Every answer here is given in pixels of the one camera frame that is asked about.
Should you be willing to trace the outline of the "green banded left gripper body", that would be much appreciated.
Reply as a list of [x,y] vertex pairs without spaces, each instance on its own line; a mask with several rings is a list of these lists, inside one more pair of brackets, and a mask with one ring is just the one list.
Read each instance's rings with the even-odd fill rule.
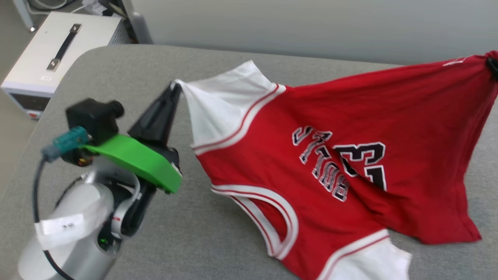
[[133,187],[130,197],[112,211],[110,231],[114,237],[130,238],[140,229],[156,190],[170,194],[180,189],[182,173],[176,149],[151,148],[120,134],[98,146],[85,145],[85,149],[104,160],[94,171],[95,178]]

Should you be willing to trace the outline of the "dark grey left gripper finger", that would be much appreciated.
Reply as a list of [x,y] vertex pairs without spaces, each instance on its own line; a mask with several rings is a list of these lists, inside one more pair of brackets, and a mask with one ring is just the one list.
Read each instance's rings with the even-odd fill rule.
[[128,135],[130,135],[132,138],[135,138],[136,140],[138,140],[140,142],[151,142],[150,125],[151,125],[152,117],[154,114],[153,113],[153,110],[154,110],[153,105],[154,105],[154,102],[157,100],[157,98],[144,111],[144,113],[139,117],[139,119],[135,122],[135,124],[128,130]]
[[154,102],[154,114],[150,125],[153,145],[167,147],[180,94],[180,85],[170,85]]

